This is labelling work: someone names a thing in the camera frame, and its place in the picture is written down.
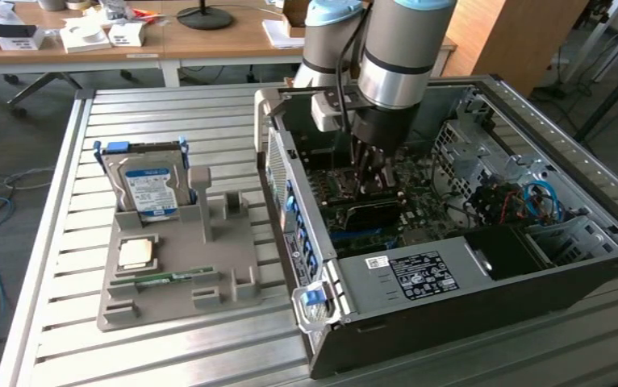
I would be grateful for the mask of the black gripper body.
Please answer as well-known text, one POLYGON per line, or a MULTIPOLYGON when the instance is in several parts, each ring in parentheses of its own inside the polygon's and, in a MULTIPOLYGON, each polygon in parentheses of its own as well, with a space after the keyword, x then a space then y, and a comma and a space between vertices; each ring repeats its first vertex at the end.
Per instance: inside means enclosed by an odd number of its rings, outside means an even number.
POLYGON ((356 110, 352 135, 363 143, 384 152, 395 152, 410 135, 420 105, 390 110, 372 106, 356 110))

